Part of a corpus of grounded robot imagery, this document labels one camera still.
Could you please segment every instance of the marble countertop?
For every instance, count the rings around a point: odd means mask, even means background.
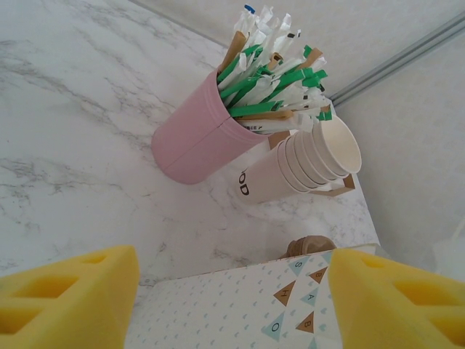
[[[164,177],[151,135],[219,45],[125,0],[3,0],[0,18],[0,276],[133,244],[150,286],[272,260],[306,235],[378,242],[358,184],[239,202],[230,183],[267,144],[198,185]]]

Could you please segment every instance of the white wall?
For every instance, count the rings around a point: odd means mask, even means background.
[[[337,109],[381,245],[430,270],[433,244],[465,216],[464,57],[462,34]]]
[[[328,95],[465,10],[464,0],[132,0],[229,44],[244,3],[292,15],[304,41],[328,61]]]

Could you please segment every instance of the brown bag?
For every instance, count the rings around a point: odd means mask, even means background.
[[[288,251],[281,258],[297,257],[303,254],[331,251],[336,245],[330,238],[321,235],[306,236],[299,240],[292,241],[288,246]]]

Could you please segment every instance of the white paper cup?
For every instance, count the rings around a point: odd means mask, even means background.
[[[296,177],[296,175],[292,172],[291,167],[289,166],[288,159],[286,157],[286,143],[290,137],[287,137],[285,140],[279,142],[276,146],[278,148],[278,163],[279,167],[281,168],[281,172],[283,173],[284,177],[288,181],[292,187],[301,192],[301,193],[308,193],[310,188],[303,185]]]
[[[315,142],[311,133],[303,131],[297,133],[296,144],[304,148],[305,154],[307,155],[315,170],[321,175],[321,177],[325,178],[328,181],[333,181],[337,180],[338,178],[341,178],[326,166],[320,154],[318,154],[317,152]]]
[[[339,176],[357,173],[362,166],[362,156],[349,127],[337,116],[313,127],[312,134],[317,152],[325,164]]]
[[[297,136],[296,134],[289,140],[290,148],[294,152],[294,157],[296,158],[300,169],[303,171],[304,176],[310,179],[314,184],[317,186],[325,185],[329,182],[326,178],[324,178],[312,165],[312,162],[308,159],[307,154],[305,153],[305,149],[301,143],[296,142]],[[291,165],[291,169],[293,169],[292,162],[289,160],[289,164]]]
[[[285,141],[284,148],[286,150],[286,158],[288,159],[289,166],[291,168],[292,173],[296,176],[299,182],[309,188],[309,189],[316,189],[319,185],[312,180],[309,176],[305,174],[300,161],[297,158],[296,150],[294,149],[294,140],[295,135],[291,136]]]
[[[278,147],[242,171],[234,183],[234,191],[240,200],[248,204],[259,204],[300,193],[288,183],[281,172]]]

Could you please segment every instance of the pink container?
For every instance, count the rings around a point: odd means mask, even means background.
[[[219,97],[217,72],[213,71],[157,128],[152,152],[166,176],[195,184],[267,138],[231,118]]]

